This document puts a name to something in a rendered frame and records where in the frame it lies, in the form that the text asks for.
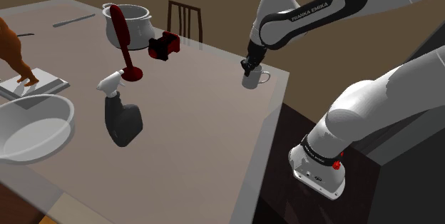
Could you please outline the grey mug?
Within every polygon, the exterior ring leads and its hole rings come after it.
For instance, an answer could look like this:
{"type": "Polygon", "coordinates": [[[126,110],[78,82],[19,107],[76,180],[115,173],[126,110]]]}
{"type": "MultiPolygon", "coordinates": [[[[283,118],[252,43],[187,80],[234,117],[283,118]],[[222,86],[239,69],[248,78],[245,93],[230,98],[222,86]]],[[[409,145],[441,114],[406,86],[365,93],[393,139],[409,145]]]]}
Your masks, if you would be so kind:
{"type": "Polygon", "coordinates": [[[242,86],[247,89],[256,89],[259,84],[266,83],[270,80],[270,72],[265,71],[263,66],[259,65],[253,69],[249,76],[242,77],[242,86]]]}

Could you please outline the dark wooden chair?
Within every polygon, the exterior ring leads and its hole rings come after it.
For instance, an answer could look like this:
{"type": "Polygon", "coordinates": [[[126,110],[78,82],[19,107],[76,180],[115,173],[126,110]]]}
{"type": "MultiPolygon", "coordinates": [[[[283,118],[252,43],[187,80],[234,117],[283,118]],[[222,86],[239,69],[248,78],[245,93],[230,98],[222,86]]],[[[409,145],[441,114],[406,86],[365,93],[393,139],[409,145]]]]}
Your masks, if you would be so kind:
{"type": "Polygon", "coordinates": [[[179,23],[179,35],[191,38],[191,11],[195,11],[198,18],[198,41],[203,42],[203,21],[201,8],[182,4],[180,2],[168,1],[168,19],[167,19],[167,31],[171,32],[172,27],[172,11],[173,6],[178,8],[178,23],[179,23]]]}

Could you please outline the grey cooking pot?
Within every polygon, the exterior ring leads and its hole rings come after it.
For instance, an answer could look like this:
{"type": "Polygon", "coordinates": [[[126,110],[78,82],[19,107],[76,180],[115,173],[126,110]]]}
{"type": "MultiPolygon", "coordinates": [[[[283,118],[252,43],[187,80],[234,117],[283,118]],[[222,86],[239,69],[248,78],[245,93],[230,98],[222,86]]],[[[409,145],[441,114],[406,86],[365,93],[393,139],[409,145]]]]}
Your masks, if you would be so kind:
{"type": "MultiPolygon", "coordinates": [[[[102,5],[102,14],[106,18],[106,36],[108,41],[120,48],[118,38],[111,18],[111,6],[113,3],[102,5]]],[[[145,49],[149,46],[149,40],[155,37],[154,28],[150,22],[151,15],[147,8],[133,4],[118,4],[122,11],[130,34],[129,51],[145,49]]]]}

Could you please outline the black spray bottle white nozzle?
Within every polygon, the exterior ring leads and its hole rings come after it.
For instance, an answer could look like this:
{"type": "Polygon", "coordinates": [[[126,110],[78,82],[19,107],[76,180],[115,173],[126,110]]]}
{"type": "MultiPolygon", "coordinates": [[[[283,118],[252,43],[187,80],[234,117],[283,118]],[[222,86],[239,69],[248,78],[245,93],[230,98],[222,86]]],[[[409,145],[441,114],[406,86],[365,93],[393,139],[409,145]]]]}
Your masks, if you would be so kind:
{"type": "Polygon", "coordinates": [[[126,147],[142,130],[143,119],[135,104],[122,104],[118,86],[124,86],[124,70],[115,71],[101,80],[96,89],[105,93],[104,118],[109,136],[118,147],[126,147]]]}

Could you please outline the dark robot stand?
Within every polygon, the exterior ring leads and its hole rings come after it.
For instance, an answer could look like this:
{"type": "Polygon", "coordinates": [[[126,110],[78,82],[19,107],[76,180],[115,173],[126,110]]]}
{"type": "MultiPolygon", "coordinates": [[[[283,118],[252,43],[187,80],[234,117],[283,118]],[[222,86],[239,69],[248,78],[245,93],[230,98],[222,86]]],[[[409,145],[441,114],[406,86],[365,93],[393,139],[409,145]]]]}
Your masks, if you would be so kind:
{"type": "Polygon", "coordinates": [[[348,147],[343,194],[330,200],[293,177],[288,153],[314,123],[282,104],[252,224],[367,224],[380,166],[348,147]]]}

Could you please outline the grey knife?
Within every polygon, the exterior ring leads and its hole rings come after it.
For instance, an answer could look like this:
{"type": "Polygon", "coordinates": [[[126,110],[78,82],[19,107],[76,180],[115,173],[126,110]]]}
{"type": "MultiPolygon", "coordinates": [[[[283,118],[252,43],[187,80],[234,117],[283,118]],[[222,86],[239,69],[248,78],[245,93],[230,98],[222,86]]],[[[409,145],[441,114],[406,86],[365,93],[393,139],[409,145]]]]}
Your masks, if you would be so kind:
{"type": "Polygon", "coordinates": [[[81,16],[81,17],[78,17],[78,18],[75,18],[75,19],[70,19],[70,20],[67,20],[67,21],[60,21],[60,22],[54,23],[52,25],[52,27],[58,28],[60,26],[66,25],[66,24],[70,24],[70,23],[77,22],[77,21],[82,21],[84,19],[89,19],[89,18],[94,17],[94,16],[95,16],[95,14],[89,14],[89,15],[86,15],[86,16],[81,16]]]}

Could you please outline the grey flat book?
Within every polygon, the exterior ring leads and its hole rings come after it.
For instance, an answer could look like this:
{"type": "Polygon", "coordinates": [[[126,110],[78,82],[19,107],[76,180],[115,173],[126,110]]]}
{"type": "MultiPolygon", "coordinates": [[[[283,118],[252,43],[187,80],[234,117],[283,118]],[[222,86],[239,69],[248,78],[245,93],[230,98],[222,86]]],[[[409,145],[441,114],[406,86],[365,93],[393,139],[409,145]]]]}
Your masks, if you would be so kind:
{"type": "Polygon", "coordinates": [[[17,83],[19,76],[10,78],[0,82],[0,96],[12,101],[25,96],[57,94],[70,86],[69,82],[39,68],[34,68],[32,72],[39,80],[38,83],[32,86],[25,86],[29,82],[28,79],[17,83]]]}

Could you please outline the grey bowl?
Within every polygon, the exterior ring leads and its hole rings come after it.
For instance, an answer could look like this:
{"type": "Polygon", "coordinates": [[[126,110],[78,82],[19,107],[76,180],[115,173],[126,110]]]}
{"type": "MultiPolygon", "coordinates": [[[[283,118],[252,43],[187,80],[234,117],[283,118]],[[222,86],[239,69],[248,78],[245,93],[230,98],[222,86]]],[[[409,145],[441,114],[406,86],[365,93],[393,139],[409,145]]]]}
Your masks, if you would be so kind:
{"type": "Polygon", "coordinates": [[[0,105],[0,163],[35,163],[51,157],[75,133],[73,103],[52,94],[0,105]]]}

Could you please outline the orange animal figure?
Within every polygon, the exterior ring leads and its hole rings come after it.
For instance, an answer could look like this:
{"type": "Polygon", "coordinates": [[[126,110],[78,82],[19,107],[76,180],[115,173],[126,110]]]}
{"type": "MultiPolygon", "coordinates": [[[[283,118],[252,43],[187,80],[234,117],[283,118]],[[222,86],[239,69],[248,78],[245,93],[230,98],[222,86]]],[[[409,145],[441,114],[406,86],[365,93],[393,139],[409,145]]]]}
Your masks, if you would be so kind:
{"type": "Polygon", "coordinates": [[[0,59],[7,62],[7,64],[17,72],[21,77],[17,83],[29,80],[25,87],[32,86],[39,82],[37,77],[33,74],[31,68],[24,63],[21,55],[21,41],[13,32],[5,20],[0,17],[0,59]]]}

